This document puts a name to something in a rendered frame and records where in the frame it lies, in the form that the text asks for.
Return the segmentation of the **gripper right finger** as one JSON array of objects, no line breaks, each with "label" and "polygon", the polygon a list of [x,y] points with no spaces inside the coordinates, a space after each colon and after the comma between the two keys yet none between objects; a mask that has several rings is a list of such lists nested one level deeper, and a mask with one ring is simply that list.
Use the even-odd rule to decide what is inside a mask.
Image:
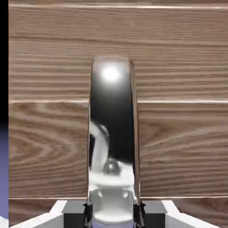
[{"label": "gripper right finger", "polygon": [[220,228],[181,213],[171,200],[142,201],[144,228]]}]

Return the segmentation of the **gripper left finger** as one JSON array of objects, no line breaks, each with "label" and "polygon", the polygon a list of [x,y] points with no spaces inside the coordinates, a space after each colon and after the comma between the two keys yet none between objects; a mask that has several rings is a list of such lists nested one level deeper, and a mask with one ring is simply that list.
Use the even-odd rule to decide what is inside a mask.
[{"label": "gripper left finger", "polygon": [[48,213],[41,214],[10,228],[84,228],[85,200],[58,200]]}]

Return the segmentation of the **curved shiny metal handle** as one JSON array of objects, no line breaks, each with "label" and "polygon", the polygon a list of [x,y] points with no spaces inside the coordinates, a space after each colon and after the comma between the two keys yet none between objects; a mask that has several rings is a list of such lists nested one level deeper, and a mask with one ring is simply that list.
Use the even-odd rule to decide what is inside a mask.
[{"label": "curved shiny metal handle", "polygon": [[86,228],[142,228],[133,62],[92,63]]}]

